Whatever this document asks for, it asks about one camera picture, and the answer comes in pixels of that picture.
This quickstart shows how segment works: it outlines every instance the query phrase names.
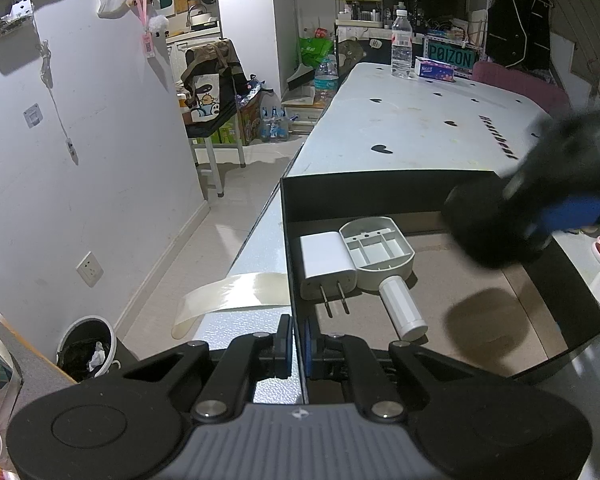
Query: green plastic bag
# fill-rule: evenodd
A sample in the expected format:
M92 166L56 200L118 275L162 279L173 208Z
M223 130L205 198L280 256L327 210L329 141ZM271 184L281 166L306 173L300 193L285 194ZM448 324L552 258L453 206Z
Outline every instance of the green plastic bag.
M302 63L318 68L324 56L333 50L333 41L327 38L300 38L300 54Z

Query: white pom-pom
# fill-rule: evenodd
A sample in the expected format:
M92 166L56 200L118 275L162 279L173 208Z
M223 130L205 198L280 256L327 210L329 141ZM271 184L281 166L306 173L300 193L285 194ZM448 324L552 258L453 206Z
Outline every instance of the white pom-pom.
M156 32L164 32L169 27L169 20L163 15L158 14L149 20L149 32L155 34Z

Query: black box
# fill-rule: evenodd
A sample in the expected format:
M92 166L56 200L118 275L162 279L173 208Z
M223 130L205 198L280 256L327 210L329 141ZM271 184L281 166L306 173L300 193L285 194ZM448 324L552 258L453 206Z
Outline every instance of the black box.
M504 376L537 383L556 373L588 346L600 334L600 307L555 240L536 261L503 272L493 271L496 275L473 268L472 262L463 260L449 243L452 240L444 239L445 227L439 211L449 192L458 184L489 175L494 174L468 170L402 170L283 178L285 250L299 359L305 362L310 356L311 334L315 338L319 332L354 333L365 338L372 348L384 350L391 340L398 339L395 331L393 335L390 333L392 325L386 311L383 317L377 294L347 295L351 316L346 316L339 307L340 302L332 298L333 319L326 317L322 302L313 304L299 295L298 238L335 231L352 219L369 216L393 218L416 250L413 272L419 275L411 293L420 294L420 300L416 301L418 309L430 326L427 333L430 339L423 341L428 348ZM420 270L419 255L423 265ZM423 274L426 267L429 273ZM438 276L430 271L441 268L451 269L451 273ZM501 294L497 286L490 286L486 292L481 290L459 303L441 306L436 300L436 304L427 304L427 298L442 295L453 299L466 287L480 287L483 283L505 284L502 288L507 292ZM410 288L413 285L410 280L407 284ZM496 298L493 308L490 298ZM434 316L436 309L438 317L427 319L428 314ZM502 327L498 326L500 313ZM476 348L472 348L474 337L486 339L477 341ZM541 348L540 353L530 355L527 347Z

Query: power adapter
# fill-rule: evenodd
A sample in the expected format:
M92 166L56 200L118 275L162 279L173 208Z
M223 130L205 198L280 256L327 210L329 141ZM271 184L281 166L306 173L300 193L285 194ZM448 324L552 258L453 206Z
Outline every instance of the power adapter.
M307 301L323 300L328 316L333 317L327 298L339 296L348 314L345 294L356 288L358 272L340 233L302 236L300 250L300 297Z

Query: gray ribbed panel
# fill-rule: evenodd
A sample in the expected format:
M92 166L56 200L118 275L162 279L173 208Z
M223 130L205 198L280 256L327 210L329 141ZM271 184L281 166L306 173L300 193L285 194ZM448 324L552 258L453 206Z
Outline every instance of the gray ribbed panel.
M300 419L298 410L309 415ZM232 422L203 426L159 480L442 480L398 426L351 404L248 404Z

